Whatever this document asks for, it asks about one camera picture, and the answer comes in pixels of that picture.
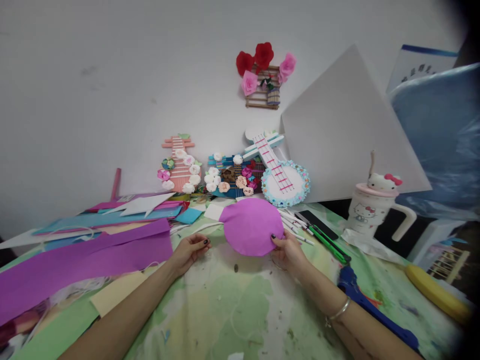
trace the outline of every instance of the blue glue gun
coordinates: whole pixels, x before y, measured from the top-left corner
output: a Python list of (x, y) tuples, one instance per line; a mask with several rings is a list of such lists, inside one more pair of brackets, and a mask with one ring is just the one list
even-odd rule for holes
[(381, 313), (372, 303), (362, 294), (357, 285), (357, 275), (350, 266), (344, 266), (340, 270), (340, 279), (338, 280), (338, 287), (352, 299), (360, 305), (367, 313), (372, 315), (380, 323), (382, 323), (387, 329), (398, 336), (405, 344), (411, 347), (416, 353), (419, 352), (419, 341), (413, 332), (401, 328), (383, 313)]

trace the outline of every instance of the purple paper circle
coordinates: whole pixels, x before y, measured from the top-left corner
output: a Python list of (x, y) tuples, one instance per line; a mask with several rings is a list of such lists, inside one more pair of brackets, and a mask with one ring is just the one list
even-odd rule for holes
[(223, 209), (220, 221), (225, 238), (242, 255), (262, 257), (275, 249), (271, 235), (284, 237), (279, 211), (268, 201), (248, 198)]

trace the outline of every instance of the green utility knife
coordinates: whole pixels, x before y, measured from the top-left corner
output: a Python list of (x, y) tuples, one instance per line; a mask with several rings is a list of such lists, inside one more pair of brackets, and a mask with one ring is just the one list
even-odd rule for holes
[(350, 264), (352, 258), (348, 256), (337, 244), (335, 244), (334, 241), (330, 239), (322, 230), (320, 230), (317, 225), (310, 223), (310, 221), (297, 212), (295, 215), (306, 223), (308, 229), (313, 233), (313, 235), (315, 235), (315, 237), (320, 240), (320, 242), (325, 245), (328, 250), (330, 250), (330, 252), (338, 259), (339, 262), (341, 262), (343, 265)]

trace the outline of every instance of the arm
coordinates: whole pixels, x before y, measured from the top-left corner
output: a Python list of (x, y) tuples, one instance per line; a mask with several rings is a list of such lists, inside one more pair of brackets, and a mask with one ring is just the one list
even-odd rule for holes
[(211, 247), (201, 234), (182, 239), (166, 263), (93, 324), (59, 359), (123, 359), (172, 283)]
[[(295, 276), (326, 316), (337, 314), (347, 296), (305, 257), (297, 239), (285, 231), (285, 239), (272, 237), (274, 258)], [(355, 359), (420, 359), (420, 356), (356, 302), (332, 321), (332, 327)]]

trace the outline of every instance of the hand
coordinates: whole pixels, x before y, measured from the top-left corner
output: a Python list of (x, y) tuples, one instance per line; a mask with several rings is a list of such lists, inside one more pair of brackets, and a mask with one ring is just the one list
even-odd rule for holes
[(173, 255), (168, 259), (176, 277), (187, 272), (197, 259), (212, 248), (210, 240), (202, 234), (196, 233), (184, 237), (176, 247)]
[(271, 235), (271, 240), (276, 245), (276, 249), (272, 251), (273, 260), (280, 267), (293, 273), (294, 276), (298, 276), (310, 262), (302, 251), (297, 238), (291, 232), (284, 230), (283, 236), (285, 238), (280, 240), (275, 235)]

